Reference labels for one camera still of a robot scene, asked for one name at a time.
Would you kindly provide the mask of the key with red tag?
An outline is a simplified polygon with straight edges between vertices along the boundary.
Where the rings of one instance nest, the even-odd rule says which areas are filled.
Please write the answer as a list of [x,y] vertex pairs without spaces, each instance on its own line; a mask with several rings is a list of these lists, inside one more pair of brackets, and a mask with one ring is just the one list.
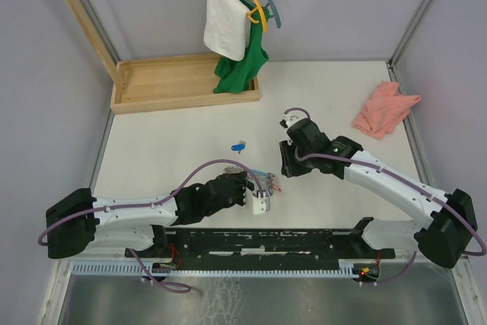
[[269,190],[272,191],[272,192],[281,192],[282,189],[275,185],[274,183],[272,183],[270,186],[269,186]]

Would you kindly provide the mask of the key with blue tag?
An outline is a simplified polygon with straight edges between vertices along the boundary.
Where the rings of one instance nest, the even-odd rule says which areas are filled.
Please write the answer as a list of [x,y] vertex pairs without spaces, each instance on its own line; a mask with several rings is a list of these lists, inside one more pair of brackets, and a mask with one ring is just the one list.
[[231,150],[240,154],[246,148],[246,142],[240,141],[237,144],[231,146]]

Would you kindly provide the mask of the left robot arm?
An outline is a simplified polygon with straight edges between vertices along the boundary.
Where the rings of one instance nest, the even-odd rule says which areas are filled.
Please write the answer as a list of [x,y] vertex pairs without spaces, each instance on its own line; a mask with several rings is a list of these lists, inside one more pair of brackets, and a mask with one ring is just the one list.
[[221,210],[244,206],[261,184],[246,171],[221,174],[207,183],[194,183],[172,197],[104,199],[81,188],[46,211],[40,242],[48,257],[124,256],[128,250],[161,256],[167,251],[165,228],[201,222]]

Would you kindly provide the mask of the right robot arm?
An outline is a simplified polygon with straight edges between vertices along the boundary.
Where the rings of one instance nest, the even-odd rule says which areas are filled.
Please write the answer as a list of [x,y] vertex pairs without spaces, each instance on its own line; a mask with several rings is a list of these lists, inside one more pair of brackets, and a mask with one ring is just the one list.
[[282,174],[299,177],[318,170],[378,195],[408,215],[406,221],[364,218],[349,238],[350,251],[367,257],[375,250],[418,251],[446,269],[456,266],[477,239],[478,225],[471,196],[415,181],[375,158],[357,142],[329,139],[308,117],[283,114],[287,139],[280,142]]

